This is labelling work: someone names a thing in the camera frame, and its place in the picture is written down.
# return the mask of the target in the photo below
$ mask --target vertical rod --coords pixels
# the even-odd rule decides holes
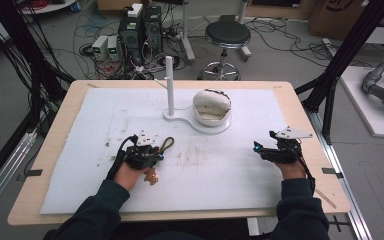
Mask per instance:
[[[332,86],[329,93],[326,96],[326,107],[323,117],[323,127],[322,134],[325,137],[327,144],[331,145],[332,141],[330,139],[330,128],[332,126],[332,116],[333,116],[333,103],[335,101],[335,86]]]
[[[244,23],[244,16],[245,16],[245,11],[246,11],[247,3],[248,3],[248,0],[242,0],[241,5],[239,7],[238,23],[240,23],[240,24]]]
[[[188,39],[188,4],[187,0],[183,0],[183,39]]]
[[[166,75],[167,80],[167,98],[168,98],[168,115],[174,115],[174,84],[173,84],[173,58],[166,56]]]

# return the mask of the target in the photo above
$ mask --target wire bundle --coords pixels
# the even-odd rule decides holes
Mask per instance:
[[[126,52],[122,52],[120,55],[120,61],[97,61],[94,58],[93,51],[91,46],[93,42],[100,35],[114,36],[116,35],[115,30],[110,27],[113,24],[119,24],[120,21],[113,21],[105,25],[96,24],[90,17],[85,15],[80,15],[73,34],[73,45],[72,51],[67,51],[64,49],[58,49],[65,52],[70,52],[73,54],[77,64],[79,65],[83,76],[86,79],[107,79],[107,80],[117,80],[117,79],[126,79],[126,80],[151,80],[154,79],[154,73],[165,70],[165,57],[172,56],[174,58],[174,70],[181,70],[186,66],[186,61],[180,57],[183,50],[181,48],[181,41],[176,37],[178,31],[181,29],[179,24],[174,24],[173,20],[173,9],[176,5],[172,6],[170,4],[165,4],[165,10],[163,10],[162,15],[164,19],[170,18],[172,25],[164,28],[163,32],[170,33],[164,34],[163,40],[165,46],[168,47],[168,50],[155,53],[152,50],[147,50],[146,44],[144,42],[141,47],[141,57],[144,59],[142,66],[132,58],[128,56]],[[80,21],[86,18],[88,23],[85,25],[80,25]],[[81,45],[76,51],[76,38],[81,39],[90,39],[89,43]]]
[[[310,59],[309,57],[303,56],[302,53],[309,51],[317,60],[330,62],[333,57],[330,54],[329,50],[339,49],[339,47],[336,47],[332,44],[316,44],[316,43],[309,43],[307,48],[300,47],[299,44],[301,43],[301,38],[288,32],[287,31],[287,23],[282,19],[272,19],[272,20],[268,20],[268,21],[262,21],[262,20],[258,20],[258,18],[254,18],[252,21],[246,23],[245,25],[247,25],[247,27],[251,31],[257,33],[260,36],[260,38],[262,39],[262,41],[269,48],[277,50],[277,51],[291,52],[294,55],[296,55],[300,58],[303,58],[307,61],[310,61],[310,62],[312,62],[318,66],[321,66],[321,67],[327,67],[328,63],[323,64],[320,62],[316,62],[316,61]],[[292,44],[290,45],[290,47],[288,49],[274,47],[263,36],[264,33],[274,33],[274,32],[283,33],[287,38],[293,40]],[[367,67],[367,66],[371,67],[371,65],[369,63],[365,63],[365,62],[358,61],[355,59],[353,60],[353,64],[351,64],[351,65],[362,65],[364,67]]]
[[[47,115],[50,112],[55,112],[55,107],[58,108],[59,101],[66,94],[61,81],[65,81],[69,85],[74,81],[74,78],[68,73],[60,71],[61,66],[56,61],[40,24],[37,22],[42,34],[42,37],[39,38],[52,55],[57,67],[46,61],[38,44],[24,23],[21,10],[17,9],[13,4],[12,1],[0,0],[0,22],[10,35],[16,48],[11,46],[10,43],[6,43],[0,33],[0,49],[13,65],[23,85],[29,90],[30,126],[33,129],[43,119],[40,116],[42,110]]]

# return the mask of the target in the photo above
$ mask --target stool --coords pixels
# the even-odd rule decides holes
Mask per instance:
[[[245,47],[251,39],[249,29],[236,21],[218,21],[205,28],[205,38],[212,44],[222,47],[220,62],[208,64],[198,76],[198,80],[240,80],[238,69],[226,62],[227,49]]]

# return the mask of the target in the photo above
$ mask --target metal frame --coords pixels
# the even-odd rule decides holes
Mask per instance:
[[[27,153],[30,151],[33,143],[36,140],[36,130],[31,133],[24,134],[15,150],[9,157],[8,161],[0,171],[0,195],[5,190],[8,183],[11,181],[14,173],[17,171],[20,164],[23,162]]]
[[[8,32],[11,40],[17,46],[17,49],[29,64],[31,72],[31,84],[27,86],[30,91],[31,109],[22,121],[20,126],[0,151],[0,169],[14,150],[16,144],[22,138],[26,131],[32,132],[40,122],[41,109],[45,100],[41,97],[41,86],[49,94],[51,100],[63,99],[66,93],[60,84],[60,80],[66,83],[72,83],[75,79],[68,74],[61,72],[52,66],[43,56],[34,37],[24,23],[19,11],[12,1],[0,0],[0,22]],[[7,51],[5,43],[0,39],[0,48],[3,49],[5,56],[10,62],[13,62],[11,51]],[[16,69],[18,76],[22,73]]]
[[[322,134],[328,144],[331,144],[330,127],[336,84],[383,17],[384,0],[371,0],[326,70],[318,78],[295,89],[297,95],[313,89],[302,102],[303,107],[311,112],[318,112],[320,104],[326,99]]]
[[[316,135],[320,141],[320,144],[325,150],[325,154],[328,160],[330,161],[333,168],[335,169],[335,172],[342,173],[343,178],[338,179],[338,181],[341,184],[342,188],[344,189],[345,195],[347,196],[348,201],[351,204],[351,211],[348,212],[347,215],[351,222],[351,226],[354,230],[354,233],[356,234],[357,239],[360,239],[360,240],[372,239],[369,228],[367,227],[366,222],[364,221],[363,215],[361,214],[357,201],[354,198],[354,195],[352,194],[347,178],[343,173],[342,166],[339,162],[338,156],[336,155],[335,150],[333,149],[333,146],[330,145],[326,141],[326,139],[323,137],[322,120],[320,119],[319,114],[312,113],[309,111],[306,111],[306,113],[307,113],[308,119],[313,125],[314,131],[316,132]]]

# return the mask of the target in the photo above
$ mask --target metal bar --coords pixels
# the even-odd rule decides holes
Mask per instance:
[[[326,107],[325,107],[324,117],[323,117],[322,134],[329,145],[332,144],[332,141],[330,140],[330,127],[332,125],[332,114],[333,114],[333,103],[335,101],[335,90],[336,90],[336,86],[332,86],[328,95],[326,96]]]
[[[245,17],[248,1],[249,0],[242,0],[241,5],[239,6],[238,23],[240,24],[244,23],[244,17]],[[245,61],[248,61],[248,58],[252,56],[251,51],[249,51],[248,49],[248,46],[242,47],[240,51],[245,56]]]
[[[0,195],[5,190],[6,186],[12,179],[20,164],[23,162],[25,156],[35,142],[36,136],[36,130],[34,130],[32,133],[24,134],[24,137],[18,143],[7,163],[2,167],[0,171]]]
[[[304,93],[312,88],[314,88],[315,86],[317,86],[317,84],[319,84],[319,81],[320,79],[322,78],[323,74],[318,76],[316,79],[314,79],[313,81],[310,81],[302,86],[299,86],[297,88],[295,88],[295,93],[297,95],[301,94],[301,93]]]
[[[17,144],[22,139],[23,135],[26,133],[27,129],[30,127],[30,112],[24,117],[23,121],[21,121],[20,125],[14,131],[12,136],[5,143],[4,147],[0,151],[0,170],[2,166],[5,165],[5,162],[11,156],[11,153],[17,146]]]
[[[352,190],[348,184],[347,178],[345,176],[345,173],[343,172],[342,166],[339,162],[339,159],[335,153],[335,150],[332,145],[328,144],[326,140],[324,139],[321,129],[322,129],[322,120],[320,119],[320,116],[318,113],[311,113],[309,111],[306,111],[308,119],[313,125],[313,128],[316,132],[316,135],[320,141],[320,144],[322,145],[323,149],[325,150],[325,154],[332,164],[333,168],[335,169],[336,173],[342,173],[343,178],[338,179],[339,183],[342,186],[342,189],[345,192],[346,197],[348,198],[348,201],[351,204],[351,210],[347,213],[348,218],[351,222],[351,226],[353,228],[354,233],[356,234],[357,239],[359,240],[371,240],[373,239],[369,228],[367,227],[367,224],[364,220],[364,217],[360,211],[360,208],[358,207],[357,201],[352,193]]]
[[[188,4],[189,1],[183,0],[183,32],[180,33],[180,39],[182,39],[183,49],[185,50],[186,57],[188,58],[188,64],[195,61],[195,54],[193,53],[191,43],[188,38]]]
[[[328,95],[333,95],[332,91],[335,91],[335,87],[340,79],[340,76],[349,66],[351,61],[357,55],[363,44],[373,33],[379,22],[384,16],[384,0],[372,0],[366,6],[360,18],[357,20],[351,32],[342,43],[337,54],[333,57],[331,63],[327,66],[326,71],[308,98],[303,101],[304,108],[318,109],[320,104]],[[333,110],[333,101],[326,101],[325,115],[332,116],[332,112],[326,113],[326,111]],[[323,134],[330,132],[330,126],[325,126]]]

